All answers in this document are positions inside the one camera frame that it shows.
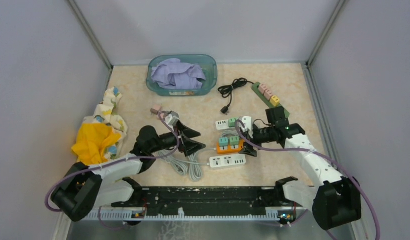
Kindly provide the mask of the teal plug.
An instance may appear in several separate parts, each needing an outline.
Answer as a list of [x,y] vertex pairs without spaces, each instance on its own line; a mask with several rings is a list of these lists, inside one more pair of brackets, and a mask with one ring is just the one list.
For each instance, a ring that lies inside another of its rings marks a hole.
[[227,147],[229,145],[230,141],[227,137],[220,137],[218,139],[218,146],[219,147]]

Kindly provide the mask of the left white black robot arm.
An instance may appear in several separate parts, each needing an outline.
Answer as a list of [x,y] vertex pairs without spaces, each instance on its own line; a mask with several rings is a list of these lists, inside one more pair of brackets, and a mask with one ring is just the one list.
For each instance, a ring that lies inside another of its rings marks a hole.
[[206,148],[194,140],[201,133],[180,121],[167,128],[169,133],[158,135],[153,126],[142,127],[133,150],[116,160],[93,165],[75,163],[48,192],[45,205],[51,211],[63,212],[73,222],[112,204],[139,206],[143,193],[128,178],[148,170],[157,160],[155,153],[172,149],[189,157]]

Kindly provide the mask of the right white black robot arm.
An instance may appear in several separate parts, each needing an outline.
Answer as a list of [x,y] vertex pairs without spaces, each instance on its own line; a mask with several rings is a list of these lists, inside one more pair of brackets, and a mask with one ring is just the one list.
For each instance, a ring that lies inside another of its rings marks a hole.
[[313,186],[294,177],[276,182],[274,199],[280,206],[295,202],[310,211],[325,231],[358,221],[362,218],[361,193],[356,180],[334,168],[325,155],[312,145],[305,130],[291,124],[282,106],[266,110],[268,126],[247,126],[243,120],[234,122],[235,130],[245,141],[245,149],[264,150],[263,144],[277,143],[281,152],[290,152]]

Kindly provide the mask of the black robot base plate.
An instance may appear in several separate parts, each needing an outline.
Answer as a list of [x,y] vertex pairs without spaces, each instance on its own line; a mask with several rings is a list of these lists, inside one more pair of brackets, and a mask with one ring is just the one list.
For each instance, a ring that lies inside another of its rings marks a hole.
[[136,187],[127,201],[114,208],[146,208],[147,216],[175,216],[183,209],[188,217],[264,216],[266,210],[300,207],[283,201],[274,187]]

